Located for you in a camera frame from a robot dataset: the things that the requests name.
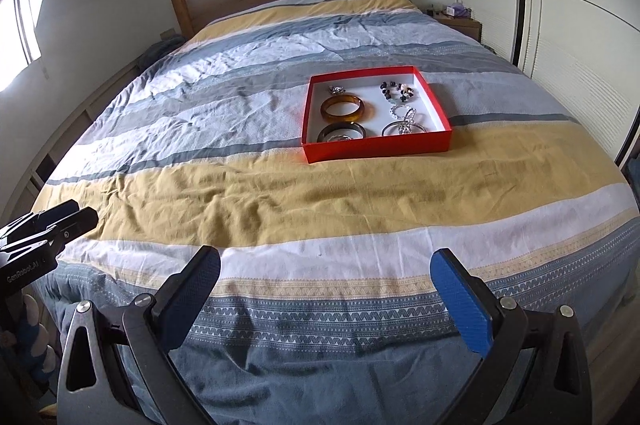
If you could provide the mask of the thin gold bangle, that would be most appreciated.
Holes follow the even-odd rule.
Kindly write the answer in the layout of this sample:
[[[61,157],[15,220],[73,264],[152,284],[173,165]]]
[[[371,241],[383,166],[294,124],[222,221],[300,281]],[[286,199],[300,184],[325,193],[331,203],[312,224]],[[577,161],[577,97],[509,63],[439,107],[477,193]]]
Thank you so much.
[[[417,122],[410,122],[410,120],[396,120],[396,122],[390,122],[381,131],[382,137],[390,136],[407,136],[407,134],[424,133],[427,129],[418,124]]]

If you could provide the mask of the dark olive bangle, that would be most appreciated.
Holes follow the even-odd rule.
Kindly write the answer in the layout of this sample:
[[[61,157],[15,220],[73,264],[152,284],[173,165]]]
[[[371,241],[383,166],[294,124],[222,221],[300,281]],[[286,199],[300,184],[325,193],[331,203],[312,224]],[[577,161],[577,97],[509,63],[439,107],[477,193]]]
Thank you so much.
[[[317,142],[338,142],[364,139],[367,137],[365,130],[358,122],[332,122],[324,127],[318,134]]]

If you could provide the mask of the red jewelry box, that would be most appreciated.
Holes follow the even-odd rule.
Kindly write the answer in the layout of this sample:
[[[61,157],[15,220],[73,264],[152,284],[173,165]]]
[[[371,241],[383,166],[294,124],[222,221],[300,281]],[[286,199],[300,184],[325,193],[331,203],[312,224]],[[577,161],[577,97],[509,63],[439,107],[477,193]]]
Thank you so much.
[[[322,102],[331,98],[330,86],[340,86],[366,104],[358,120],[367,137],[318,143],[319,132],[332,122],[320,114]],[[424,133],[382,137],[382,129],[396,120],[417,122]],[[449,150],[452,128],[432,87],[414,66],[358,68],[310,78],[304,108],[302,145],[308,163],[368,157],[396,157],[442,153]]]

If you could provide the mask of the amber resin bangle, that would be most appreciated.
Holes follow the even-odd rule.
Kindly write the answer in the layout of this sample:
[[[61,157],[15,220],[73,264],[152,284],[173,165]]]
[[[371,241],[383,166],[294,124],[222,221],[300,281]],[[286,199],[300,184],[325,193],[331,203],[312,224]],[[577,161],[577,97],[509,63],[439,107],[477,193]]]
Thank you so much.
[[[358,122],[366,111],[366,104],[354,94],[341,93],[324,100],[321,117],[326,122]]]

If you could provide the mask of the silver brooch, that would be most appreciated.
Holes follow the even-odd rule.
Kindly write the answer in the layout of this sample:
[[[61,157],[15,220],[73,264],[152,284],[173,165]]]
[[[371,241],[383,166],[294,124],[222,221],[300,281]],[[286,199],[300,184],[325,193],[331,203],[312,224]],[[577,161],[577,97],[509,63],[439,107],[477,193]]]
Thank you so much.
[[[340,86],[330,86],[329,92],[332,94],[332,96],[337,96],[338,94],[343,94],[345,92],[345,89]]]

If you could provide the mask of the striped bed duvet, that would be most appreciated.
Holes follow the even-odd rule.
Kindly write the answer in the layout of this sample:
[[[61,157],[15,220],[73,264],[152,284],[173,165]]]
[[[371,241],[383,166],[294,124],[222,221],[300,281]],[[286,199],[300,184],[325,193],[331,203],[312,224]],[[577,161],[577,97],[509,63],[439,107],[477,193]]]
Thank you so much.
[[[445,153],[306,161],[311,77],[411,66]],[[476,364],[428,276],[451,249],[593,338],[639,261],[620,170],[551,94],[410,0],[281,0],[213,22],[108,104],[42,188],[96,229],[35,288],[61,333],[204,245],[221,275],[172,355],[221,424],[433,423]]]

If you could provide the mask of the dark clothes pile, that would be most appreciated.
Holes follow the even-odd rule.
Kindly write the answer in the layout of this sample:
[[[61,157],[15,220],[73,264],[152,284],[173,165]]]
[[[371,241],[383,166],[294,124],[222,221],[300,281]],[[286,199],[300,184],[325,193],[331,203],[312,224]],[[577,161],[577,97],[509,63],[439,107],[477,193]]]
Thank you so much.
[[[181,47],[186,42],[186,37],[179,34],[173,34],[167,38],[161,39],[159,42],[154,42],[152,46],[149,46],[137,60],[140,70],[153,65],[155,62],[168,55],[170,52],[175,51],[178,47]]]

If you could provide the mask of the window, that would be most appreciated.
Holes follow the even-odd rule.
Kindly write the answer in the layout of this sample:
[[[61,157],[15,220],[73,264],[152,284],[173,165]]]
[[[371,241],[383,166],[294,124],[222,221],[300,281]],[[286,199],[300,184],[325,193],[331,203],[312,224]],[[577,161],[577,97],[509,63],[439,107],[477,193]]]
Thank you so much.
[[[1,90],[41,56],[36,26],[41,0],[1,0]]]

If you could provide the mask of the wooden nightstand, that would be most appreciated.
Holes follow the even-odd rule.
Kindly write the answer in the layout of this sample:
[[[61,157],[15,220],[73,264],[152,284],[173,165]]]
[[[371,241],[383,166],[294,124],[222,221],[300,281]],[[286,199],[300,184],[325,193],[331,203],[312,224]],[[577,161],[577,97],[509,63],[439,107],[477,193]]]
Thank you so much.
[[[477,42],[482,41],[482,23],[473,20],[467,13],[459,15],[455,7],[430,7],[424,9],[423,12],[431,18],[434,18],[440,24],[444,24]]]

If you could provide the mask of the white wardrobe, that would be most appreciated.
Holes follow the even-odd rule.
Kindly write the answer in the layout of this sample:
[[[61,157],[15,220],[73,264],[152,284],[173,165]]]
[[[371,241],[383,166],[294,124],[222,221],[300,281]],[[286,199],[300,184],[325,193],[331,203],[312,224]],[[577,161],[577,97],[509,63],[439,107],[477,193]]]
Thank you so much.
[[[639,146],[639,0],[459,0],[483,40],[551,93],[618,166]]]

